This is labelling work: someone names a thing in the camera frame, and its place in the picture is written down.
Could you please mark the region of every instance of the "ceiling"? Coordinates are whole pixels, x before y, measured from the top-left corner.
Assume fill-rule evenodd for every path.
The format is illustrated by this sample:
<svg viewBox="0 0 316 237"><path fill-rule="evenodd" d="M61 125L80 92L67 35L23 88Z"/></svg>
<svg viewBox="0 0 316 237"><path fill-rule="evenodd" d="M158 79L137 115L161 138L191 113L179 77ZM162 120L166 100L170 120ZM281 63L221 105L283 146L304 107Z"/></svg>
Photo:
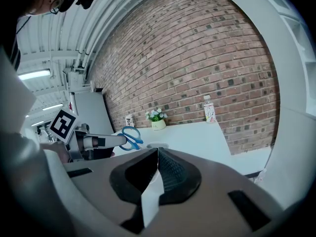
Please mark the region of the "ceiling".
<svg viewBox="0 0 316 237"><path fill-rule="evenodd" d="M142 0L94 0L90 9L71 6L65 13L32 16L18 33L21 51L18 74L50 69L50 76L24 80L37 100L26 118L31 125L50 121L69 93L82 90L86 73L103 43L120 20ZM26 22L19 20L17 29Z"/></svg>

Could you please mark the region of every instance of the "bottle label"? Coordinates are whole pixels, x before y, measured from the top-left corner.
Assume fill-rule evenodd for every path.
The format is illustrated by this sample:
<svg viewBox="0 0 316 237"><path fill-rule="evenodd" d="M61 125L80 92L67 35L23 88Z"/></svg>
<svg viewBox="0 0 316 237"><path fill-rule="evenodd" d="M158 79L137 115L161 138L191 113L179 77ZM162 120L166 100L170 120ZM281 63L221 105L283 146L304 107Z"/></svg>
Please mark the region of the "bottle label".
<svg viewBox="0 0 316 237"><path fill-rule="evenodd" d="M205 104L204 105L204 112L205 112L205 117L206 117L207 123L216 122L214 104Z"/></svg>

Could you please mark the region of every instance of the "white table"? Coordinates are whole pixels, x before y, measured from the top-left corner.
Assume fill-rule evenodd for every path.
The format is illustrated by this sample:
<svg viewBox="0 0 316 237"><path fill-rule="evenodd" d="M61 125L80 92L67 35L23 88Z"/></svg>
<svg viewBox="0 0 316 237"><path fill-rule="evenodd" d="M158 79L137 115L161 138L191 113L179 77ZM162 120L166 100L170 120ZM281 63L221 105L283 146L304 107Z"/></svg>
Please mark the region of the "white table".
<svg viewBox="0 0 316 237"><path fill-rule="evenodd" d="M143 148L152 142L167 143L170 149L225 164L242 175L263 170L271 152L271 148L268 147L232 156L217 122L172 125L160 131L153 131L151 127L138 130L144 141L143 145L140 144ZM134 151L136 150L125 151L120 147L113 150L116 156Z"/></svg>
<svg viewBox="0 0 316 237"><path fill-rule="evenodd" d="M231 153L217 122L171 125L160 131L153 131L151 127L139 128L138 130L144 141L144 148L152 142L167 143L170 149L231 165ZM120 147L115 147L113 151L116 156L120 156L135 150L125 151Z"/></svg>

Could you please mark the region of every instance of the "plastic bottle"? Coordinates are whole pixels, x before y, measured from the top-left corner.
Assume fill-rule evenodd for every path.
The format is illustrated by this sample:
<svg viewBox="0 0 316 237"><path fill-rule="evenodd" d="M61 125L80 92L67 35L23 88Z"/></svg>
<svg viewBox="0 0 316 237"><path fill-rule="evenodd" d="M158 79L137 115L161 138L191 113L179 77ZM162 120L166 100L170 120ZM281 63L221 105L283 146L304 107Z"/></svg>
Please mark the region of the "plastic bottle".
<svg viewBox="0 0 316 237"><path fill-rule="evenodd" d="M211 101L211 97L209 95L206 95L203 98L205 100L204 112L205 112L205 117L206 117L206 123L214 123L216 122L216 117L215 117L214 104Z"/></svg>

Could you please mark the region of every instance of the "black pad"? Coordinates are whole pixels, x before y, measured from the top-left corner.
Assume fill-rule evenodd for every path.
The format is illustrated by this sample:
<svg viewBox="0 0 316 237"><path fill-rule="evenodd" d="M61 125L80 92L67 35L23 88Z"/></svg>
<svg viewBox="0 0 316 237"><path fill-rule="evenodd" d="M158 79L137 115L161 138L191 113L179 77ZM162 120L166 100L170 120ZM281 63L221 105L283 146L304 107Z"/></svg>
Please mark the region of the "black pad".
<svg viewBox="0 0 316 237"><path fill-rule="evenodd" d="M247 221L253 231L262 228L270 222L270 219L247 197L243 191L228 193L241 215Z"/></svg>
<svg viewBox="0 0 316 237"><path fill-rule="evenodd" d="M159 198L159 205L185 202L202 181L198 168L164 148L159 148L158 170L164 188L164 194Z"/></svg>
<svg viewBox="0 0 316 237"><path fill-rule="evenodd" d="M157 171L158 150L148 152L117 166L110 174L110 184L126 202L141 204L141 195Z"/></svg>

